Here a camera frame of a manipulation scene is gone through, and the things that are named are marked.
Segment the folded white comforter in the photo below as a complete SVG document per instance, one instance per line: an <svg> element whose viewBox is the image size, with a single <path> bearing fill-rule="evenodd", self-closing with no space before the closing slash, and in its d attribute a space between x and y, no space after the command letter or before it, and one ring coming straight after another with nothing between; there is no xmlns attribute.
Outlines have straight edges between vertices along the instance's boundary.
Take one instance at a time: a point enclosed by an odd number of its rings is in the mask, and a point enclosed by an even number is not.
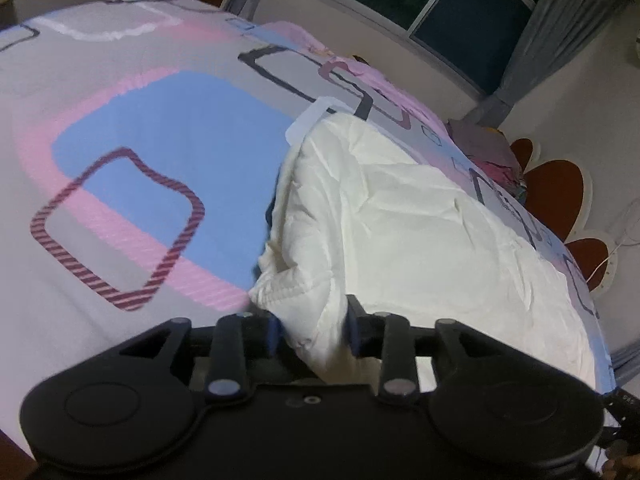
<svg viewBox="0 0 640 480"><path fill-rule="evenodd" d="M373 126L335 114L294 146L252 300L284 323L325 380L375 383L376 361L342 341L346 294L414 326L457 319L594 386L594 359L566 280L440 170ZM435 386L428 359L420 387Z"/></svg>

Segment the bed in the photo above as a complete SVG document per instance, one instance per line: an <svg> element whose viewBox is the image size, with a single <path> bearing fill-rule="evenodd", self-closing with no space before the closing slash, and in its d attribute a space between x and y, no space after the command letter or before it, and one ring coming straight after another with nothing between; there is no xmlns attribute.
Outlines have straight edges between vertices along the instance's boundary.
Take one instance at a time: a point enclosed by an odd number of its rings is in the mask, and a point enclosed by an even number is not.
<svg viewBox="0 0 640 480"><path fill-rule="evenodd" d="M4 204L0 429L43 378L174 316L244 310L296 138L337 110L438 168L564 274L614 387L565 246L451 142L314 48L196 0L108 0L0 34Z"/></svg>

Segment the white cable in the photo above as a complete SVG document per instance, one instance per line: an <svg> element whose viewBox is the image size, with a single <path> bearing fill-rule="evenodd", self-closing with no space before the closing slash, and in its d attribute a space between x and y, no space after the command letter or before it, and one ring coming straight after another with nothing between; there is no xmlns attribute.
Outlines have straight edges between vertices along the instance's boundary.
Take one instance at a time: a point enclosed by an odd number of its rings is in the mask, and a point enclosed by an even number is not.
<svg viewBox="0 0 640 480"><path fill-rule="evenodd" d="M609 253L609 256L607 256L604 260L602 260L602 261L598 264L598 266L597 266L595 269L593 269L593 272L591 273L591 276L589 276L589 277L586 279L586 282L587 282L587 283L589 283L589 280L590 280L591 278L593 278L593 277L594 277L595 273L596 273L596 272L598 272L598 269L599 269L601 266L603 266L605 263L607 263L607 262L609 261L609 258L613 256L613 253L615 253L615 252L616 252L616 251L617 251L621 246L622 246L622 244L618 244L618 245L616 245L616 246L614 247L614 249Z"/></svg>
<svg viewBox="0 0 640 480"><path fill-rule="evenodd" d="M637 197L637 198L633 199L631 202L629 202L629 204L626 206L625 212L624 212L624 214L622 216L623 222L625 222L625 224L628 221L628 215L629 215L629 212L631 211L631 208L634 206L634 204L639 203L639 202L640 202L640 197ZM593 272L591 273L591 275L586 279L587 283L589 283L590 279L595 276L596 272L598 272L598 269L601 266L603 266L605 263L607 263L609 261L610 257L612 257L613 254L620 247L636 247L636 246L640 245L640 240L636 240L635 238L633 238L629 234L630 229L633 229L634 227L636 227L639 222L640 222L640 217L638 217L636 219L636 221L634 222L634 224L631 227L629 227L628 225L625 225L625 231L622 233L622 241L613 248L613 250L607 255L607 257L604 260L602 260L595 269L593 269ZM624 241L626 239L631 240L633 243L632 244L625 244Z"/></svg>

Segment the screw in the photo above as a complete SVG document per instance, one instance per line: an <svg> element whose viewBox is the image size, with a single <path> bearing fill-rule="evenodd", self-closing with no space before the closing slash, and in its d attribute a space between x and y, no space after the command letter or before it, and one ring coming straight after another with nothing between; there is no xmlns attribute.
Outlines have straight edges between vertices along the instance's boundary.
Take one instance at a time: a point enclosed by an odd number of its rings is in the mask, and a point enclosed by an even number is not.
<svg viewBox="0 0 640 480"><path fill-rule="evenodd" d="M382 387L388 394L405 397L415 391L416 384L409 379L391 379Z"/></svg>
<svg viewBox="0 0 640 480"><path fill-rule="evenodd" d="M211 381L207 390L219 397L231 397L240 391L240 384L231 379L218 379Z"/></svg>

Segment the black circular disc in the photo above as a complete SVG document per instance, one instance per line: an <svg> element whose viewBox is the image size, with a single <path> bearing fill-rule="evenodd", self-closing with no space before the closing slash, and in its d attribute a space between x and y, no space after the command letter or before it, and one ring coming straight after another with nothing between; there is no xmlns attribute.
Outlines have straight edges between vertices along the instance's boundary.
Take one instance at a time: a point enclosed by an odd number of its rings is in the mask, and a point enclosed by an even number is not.
<svg viewBox="0 0 640 480"><path fill-rule="evenodd" d="M190 427L190 391L150 359L110 358L72 368L34 388L20 410L36 455L79 469L151 458Z"/></svg>
<svg viewBox="0 0 640 480"><path fill-rule="evenodd" d="M432 393L429 412L459 449L535 469L590 452L604 420L597 394L581 381L550 367L523 369L505 356L474 359L455 371Z"/></svg>

